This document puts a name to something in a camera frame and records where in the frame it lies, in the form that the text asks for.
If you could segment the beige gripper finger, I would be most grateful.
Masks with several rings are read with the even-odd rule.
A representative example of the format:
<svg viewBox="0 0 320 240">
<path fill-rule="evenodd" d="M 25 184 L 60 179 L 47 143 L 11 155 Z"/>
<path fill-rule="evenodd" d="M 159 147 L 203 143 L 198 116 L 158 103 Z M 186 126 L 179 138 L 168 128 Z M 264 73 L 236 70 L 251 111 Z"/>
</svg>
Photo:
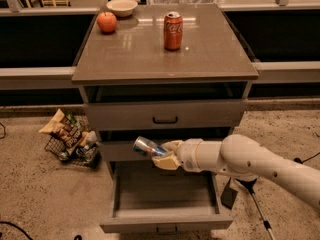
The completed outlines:
<svg viewBox="0 0 320 240">
<path fill-rule="evenodd" d="M 167 151 L 176 152 L 182 143 L 183 143 L 182 140 L 173 140 L 173 141 L 163 143 L 162 147 Z"/>
<path fill-rule="evenodd" d="M 163 170 L 177 170 L 181 164 L 177 159 L 177 156 L 173 152 L 169 152 L 164 156 L 155 156 L 152 158 L 156 167 Z"/>
</svg>

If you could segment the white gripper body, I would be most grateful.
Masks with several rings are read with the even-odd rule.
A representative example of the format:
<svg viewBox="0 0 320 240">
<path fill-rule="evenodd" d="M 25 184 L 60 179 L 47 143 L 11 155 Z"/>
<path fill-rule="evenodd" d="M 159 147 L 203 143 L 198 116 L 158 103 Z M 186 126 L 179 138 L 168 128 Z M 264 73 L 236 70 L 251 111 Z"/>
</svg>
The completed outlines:
<svg viewBox="0 0 320 240">
<path fill-rule="evenodd" d="M 187 172 L 199 173 L 200 168 L 197 163 L 196 154 L 201 139 L 188 139 L 180 144 L 176 154 L 181 167 Z"/>
</svg>

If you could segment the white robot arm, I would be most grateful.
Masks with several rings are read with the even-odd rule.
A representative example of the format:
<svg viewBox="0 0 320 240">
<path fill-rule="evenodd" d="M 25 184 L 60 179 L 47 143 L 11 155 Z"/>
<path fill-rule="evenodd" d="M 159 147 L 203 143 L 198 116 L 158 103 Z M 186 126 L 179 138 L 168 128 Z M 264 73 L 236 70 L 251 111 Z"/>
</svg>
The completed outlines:
<svg viewBox="0 0 320 240">
<path fill-rule="evenodd" d="M 238 134 L 222 141 L 188 139 L 164 143 L 165 155 L 154 156 L 164 170 L 210 171 L 242 181 L 266 178 L 315 209 L 320 209 L 320 171 L 274 154 L 256 141 Z"/>
</svg>

